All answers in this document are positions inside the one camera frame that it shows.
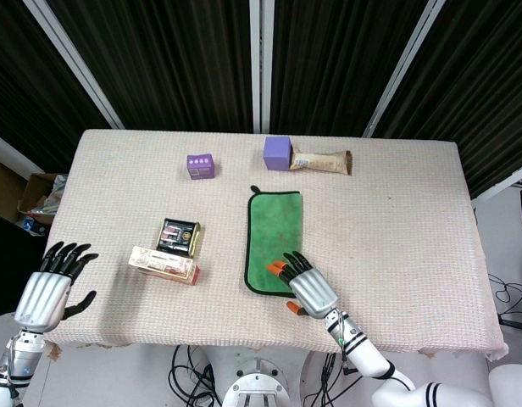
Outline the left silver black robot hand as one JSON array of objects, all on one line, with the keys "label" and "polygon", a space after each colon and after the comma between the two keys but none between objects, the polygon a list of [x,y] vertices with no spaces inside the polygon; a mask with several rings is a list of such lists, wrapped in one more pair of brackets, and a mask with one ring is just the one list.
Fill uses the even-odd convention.
[{"label": "left silver black robot hand", "polygon": [[86,310],[97,292],[91,290],[78,304],[67,305],[70,290],[86,265],[98,257],[89,243],[55,243],[42,258],[40,269],[25,285],[14,320],[28,332],[43,334],[61,321]]}]

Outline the right silver robot hand orange fingertips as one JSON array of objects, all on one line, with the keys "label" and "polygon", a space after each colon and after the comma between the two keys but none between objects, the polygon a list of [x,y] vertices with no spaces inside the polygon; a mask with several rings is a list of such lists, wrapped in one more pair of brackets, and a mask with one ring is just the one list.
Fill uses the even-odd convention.
[{"label": "right silver robot hand orange fingertips", "polygon": [[338,297],[328,281],[301,253],[283,253],[285,261],[267,265],[270,274],[284,282],[297,299],[288,301],[287,308],[295,315],[325,318],[336,308]]}]

